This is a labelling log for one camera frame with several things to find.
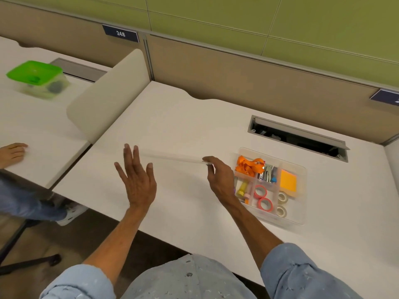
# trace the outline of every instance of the desk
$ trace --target desk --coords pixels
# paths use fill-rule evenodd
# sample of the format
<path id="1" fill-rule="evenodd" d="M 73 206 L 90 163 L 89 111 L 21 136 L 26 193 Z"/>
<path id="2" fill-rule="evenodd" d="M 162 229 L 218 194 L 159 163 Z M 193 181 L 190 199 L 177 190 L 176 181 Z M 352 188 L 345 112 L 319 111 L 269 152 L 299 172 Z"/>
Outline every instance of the desk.
<path id="1" fill-rule="evenodd" d="M 344 140 L 349 162 L 250 134 L 251 115 Z M 128 201 L 113 163 L 122 161 L 126 142 L 186 156 L 215 155 L 231 165 L 233 154 L 246 147 L 304 166 L 307 223 L 294 230 L 263 224 L 364 298 L 397 296 L 399 197 L 382 146 L 151 82 L 54 191 L 121 220 Z M 206 166 L 185 176 L 156 164 L 154 171 L 157 196 L 140 230 L 262 284 L 238 228 L 209 189 Z"/>
<path id="2" fill-rule="evenodd" d="M 110 68 L 41 48 L 23 48 L 1 37 L 0 50 L 0 147 L 13 142 L 29 145 L 24 161 L 7 170 L 50 188 L 89 146 L 65 110 L 91 83 L 67 76 L 71 85 L 54 99 L 44 100 L 17 92 L 16 82 L 6 73 L 27 60 L 49 63 L 58 57 L 105 71 Z"/>

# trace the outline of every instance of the denim shirt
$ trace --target denim shirt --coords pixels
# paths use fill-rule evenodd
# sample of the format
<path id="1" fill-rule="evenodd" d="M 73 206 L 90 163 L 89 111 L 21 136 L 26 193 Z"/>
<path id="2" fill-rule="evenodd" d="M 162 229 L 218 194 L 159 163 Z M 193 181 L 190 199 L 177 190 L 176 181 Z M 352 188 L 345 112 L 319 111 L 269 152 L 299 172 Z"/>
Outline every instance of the denim shirt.
<path id="1" fill-rule="evenodd" d="M 261 276 L 274 299 L 361 299 L 341 280 L 319 269 L 295 244 L 275 247 L 265 258 Z M 121 299 L 256 299 L 221 263 L 186 255 L 138 276 Z M 70 267 L 41 294 L 41 299 L 115 299 L 103 272 L 89 265 Z"/>

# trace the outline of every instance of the green wall tile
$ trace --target green wall tile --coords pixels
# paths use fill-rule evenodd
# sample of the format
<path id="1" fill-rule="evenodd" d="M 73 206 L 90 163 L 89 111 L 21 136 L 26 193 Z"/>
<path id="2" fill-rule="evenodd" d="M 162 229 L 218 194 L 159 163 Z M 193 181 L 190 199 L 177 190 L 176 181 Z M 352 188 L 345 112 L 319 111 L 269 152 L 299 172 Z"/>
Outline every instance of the green wall tile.
<path id="1" fill-rule="evenodd" d="M 263 56 L 399 87 L 399 65 L 268 38 Z"/>
<path id="2" fill-rule="evenodd" d="M 153 31 L 260 55 L 266 37 L 150 12 Z"/>
<path id="3" fill-rule="evenodd" d="M 148 10 L 268 34 L 280 0 L 147 0 Z"/>
<path id="4" fill-rule="evenodd" d="M 27 4 L 33 4 L 37 6 L 43 6 L 46 8 L 56 8 L 58 5 L 57 0 L 9 0 L 9 1 L 19 1 Z"/>
<path id="5" fill-rule="evenodd" d="M 100 1 L 106 1 L 114 4 L 120 4 L 124 6 L 147 10 L 146 0 L 100 0 Z"/>
<path id="6" fill-rule="evenodd" d="M 274 37 L 399 62 L 399 0 L 282 0 Z"/>
<path id="7" fill-rule="evenodd" d="M 110 23 L 150 29 L 147 11 L 94 0 L 59 0 L 59 8 L 66 12 L 93 17 Z"/>

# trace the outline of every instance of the finger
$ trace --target finger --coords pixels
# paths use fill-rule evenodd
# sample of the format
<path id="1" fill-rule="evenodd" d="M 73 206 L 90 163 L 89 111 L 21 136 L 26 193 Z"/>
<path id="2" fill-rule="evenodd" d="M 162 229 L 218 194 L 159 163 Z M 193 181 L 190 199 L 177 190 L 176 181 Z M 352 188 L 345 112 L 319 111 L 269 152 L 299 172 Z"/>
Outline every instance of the finger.
<path id="1" fill-rule="evenodd" d="M 8 149 L 12 149 L 12 148 L 15 148 L 15 147 L 25 147 L 25 148 L 27 148 L 28 145 L 25 144 L 25 143 L 12 143 L 11 145 L 7 146 Z"/>
<path id="2" fill-rule="evenodd" d="M 133 156 L 130 146 L 126 143 L 123 149 L 123 160 L 125 164 L 125 171 L 128 177 L 135 177 L 136 173 L 133 169 Z"/>
<path id="3" fill-rule="evenodd" d="M 126 184 L 127 182 L 127 176 L 126 174 L 123 172 L 123 169 L 121 167 L 121 165 L 118 162 L 114 163 L 115 168 L 117 169 L 117 172 L 119 174 L 119 177 L 122 179 L 123 183 Z"/>
<path id="4" fill-rule="evenodd" d="M 149 163 L 147 165 L 146 172 L 147 172 L 148 178 L 150 179 L 150 185 L 154 185 L 154 184 L 156 185 L 155 176 L 154 176 L 154 166 L 152 165 L 152 163 Z"/>
<path id="5" fill-rule="evenodd" d="M 207 165 L 208 167 L 208 181 L 212 181 L 215 178 L 215 169 L 213 165 Z"/>
<path id="6" fill-rule="evenodd" d="M 16 152 L 11 154 L 11 158 L 16 158 L 16 157 L 20 157 L 20 156 L 24 156 L 25 152 Z"/>
<path id="7" fill-rule="evenodd" d="M 16 153 L 16 152 L 25 152 L 24 147 L 15 147 L 10 149 L 11 153 Z"/>
<path id="8" fill-rule="evenodd" d="M 224 166 L 226 166 L 224 162 L 222 162 L 221 160 L 219 160 L 217 157 L 214 156 L 205 156 L 202 158 L 202 160 L 209 161 L 210 163 L 212 163 L 216 171 L 221 170 Z"/>
<path id="9" fill-rule="evenodd" d="M 143 166 L 140 163 L 140 155 L 139 155 L 137 146 L 133 147 L 133 168 L 134 168 L 134 171 L 136 172 L 136 174 L 140 178 L 143 178 L 146 176 L 146 171 L 144 171 Z"/>
<path id="10" fill-rule="evenodd" d="M 23 156 L 18 156 L 18 157 L 10 159 L 9 165 L 11 166 L 11 165 L 14 165 L 16 163 L 20 163 L 21 161 L 23 161 Z"/>

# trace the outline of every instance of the orange sticky notes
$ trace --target orange sticky notes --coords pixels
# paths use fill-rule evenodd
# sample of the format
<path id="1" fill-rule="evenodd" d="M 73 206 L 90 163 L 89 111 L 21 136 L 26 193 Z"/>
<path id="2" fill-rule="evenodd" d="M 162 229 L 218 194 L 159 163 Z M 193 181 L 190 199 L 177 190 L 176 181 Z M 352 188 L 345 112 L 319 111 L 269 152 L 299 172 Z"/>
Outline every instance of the orange sticky notes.
<path id="1" fill-rule="evenodd" d="M 285 170 L 281 170 L 280 187 L 288 191 L 297 191 L 297 176 Z"/>

